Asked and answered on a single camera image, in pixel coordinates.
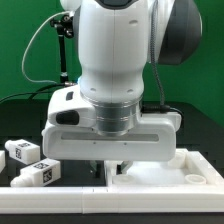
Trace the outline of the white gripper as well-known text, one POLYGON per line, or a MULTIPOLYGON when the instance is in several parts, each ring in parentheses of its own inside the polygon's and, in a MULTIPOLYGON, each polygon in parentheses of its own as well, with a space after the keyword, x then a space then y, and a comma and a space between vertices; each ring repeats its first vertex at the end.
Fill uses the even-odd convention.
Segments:
POLYGON ((91 128, 46 123, 42 131, 43 154, 58 160, 91 160, 91 170, 100 177, 96 160, 123 161, 117 174, 126 174, 131 161, 168 161, 176 151, 176 132, 181 116, 176 112, 142 114, 136 126, 122 136, 101 136, 91 128))

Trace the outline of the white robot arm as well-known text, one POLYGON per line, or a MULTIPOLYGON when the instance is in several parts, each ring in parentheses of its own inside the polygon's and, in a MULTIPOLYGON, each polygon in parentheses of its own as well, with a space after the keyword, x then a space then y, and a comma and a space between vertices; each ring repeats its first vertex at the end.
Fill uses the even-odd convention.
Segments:
POLYGON ((72 7, 82 75, 48 107, 43 153, 59 160, 169 161, 181 117, 142 104, 145 65, 178 65, 198 47, 194 0, 81 0, 72 7))

